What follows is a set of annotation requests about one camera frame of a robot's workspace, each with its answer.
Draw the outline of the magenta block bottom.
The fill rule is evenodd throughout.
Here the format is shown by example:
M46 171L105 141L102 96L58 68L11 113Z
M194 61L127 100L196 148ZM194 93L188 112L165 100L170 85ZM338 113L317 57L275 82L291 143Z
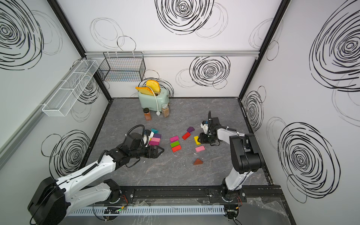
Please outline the magenta block bottom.
M179 140L179 137L178 136L174 136L172 138L170 138L170 142L173 143L173 142L176 142Z

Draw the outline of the teal triangle block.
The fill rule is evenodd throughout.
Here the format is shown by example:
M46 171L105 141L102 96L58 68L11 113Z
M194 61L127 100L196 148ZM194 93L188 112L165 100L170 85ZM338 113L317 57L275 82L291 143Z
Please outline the teal triangle block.
M152 131L152 133L154 133L154 134L158 134L158 130L156 130L156 129L151 129L151 131Z

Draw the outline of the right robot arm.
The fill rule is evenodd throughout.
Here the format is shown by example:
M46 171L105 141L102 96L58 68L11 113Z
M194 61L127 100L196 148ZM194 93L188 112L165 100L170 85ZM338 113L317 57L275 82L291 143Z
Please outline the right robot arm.
M253 134L240 133L234 128L222 126L217 117L208 117L201 123L203 132L198 141L218 146L221 142L230 145L232 170L222 183L222 197L230 201L238 196L245 181L262 168L264 160Z

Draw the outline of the red block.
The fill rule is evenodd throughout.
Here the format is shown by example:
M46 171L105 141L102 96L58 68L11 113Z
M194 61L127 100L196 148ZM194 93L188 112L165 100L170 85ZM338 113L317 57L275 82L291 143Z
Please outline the red block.
M177 152L177 151L179 151L179 150L181 150L181 149L182 149L182 147L181 147L180 145L177 145L177 146L172 147L172 151L173 151L173 152Z
M183 139L183 140L186 140L186 139L188 139L190 136L191 136L191 134L190 134L189 132L187 132L186 134L184 134L184 135L182 136L182 139Z

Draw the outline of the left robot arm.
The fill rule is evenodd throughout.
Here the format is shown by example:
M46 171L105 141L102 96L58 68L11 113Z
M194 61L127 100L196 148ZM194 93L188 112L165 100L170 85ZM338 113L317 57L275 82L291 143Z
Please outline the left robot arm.
M120 197L120 187L112 179L88 187L95 180L125 166L133 158L158 158L164 148L150 145L144 134L128 133L117 147L104 150L98 160L66 176L42 180L33 195L28 211L31 225L57 225L66 216L90 204Z

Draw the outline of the magenta block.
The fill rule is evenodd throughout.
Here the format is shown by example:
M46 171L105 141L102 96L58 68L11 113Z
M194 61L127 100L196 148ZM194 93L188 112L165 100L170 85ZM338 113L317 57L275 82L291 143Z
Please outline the magenta block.
M149 145L150 145L150 146L157 146L157 145L159 145L159 142L149 141Z
M170 142L173 143L173 142L176 142L179 140L179 137L178 136L174 136L172 138L170 138Z

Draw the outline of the green block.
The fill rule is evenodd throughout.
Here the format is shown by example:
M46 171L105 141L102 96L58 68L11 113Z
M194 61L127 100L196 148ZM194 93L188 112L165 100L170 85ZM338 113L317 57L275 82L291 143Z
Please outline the green block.
M180 145L180 142L179 141L172 142L170 145L171 145L171 148L173 148L173 147Z

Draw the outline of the brown spice jar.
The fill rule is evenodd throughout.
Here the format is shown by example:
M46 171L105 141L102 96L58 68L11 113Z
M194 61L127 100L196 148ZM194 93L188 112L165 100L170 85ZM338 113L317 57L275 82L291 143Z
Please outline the brown spice jar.
M151 111L149 108L144 108L143 113L144 113L144 117L145 117L146 121L152 120Z

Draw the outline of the yellow block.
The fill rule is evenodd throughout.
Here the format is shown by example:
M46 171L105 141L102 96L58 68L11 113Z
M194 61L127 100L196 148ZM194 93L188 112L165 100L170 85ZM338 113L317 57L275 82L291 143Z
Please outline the yellow block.
M199 142L199 136L195 136L194 141L195 141L196 145L201 145L201 143Z

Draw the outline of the beige spice jar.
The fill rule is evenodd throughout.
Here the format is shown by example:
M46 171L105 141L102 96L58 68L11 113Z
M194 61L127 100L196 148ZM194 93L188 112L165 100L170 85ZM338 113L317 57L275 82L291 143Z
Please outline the beige spice jar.
M168 104L162 104L162 114L165 118L170 116L170 109Z

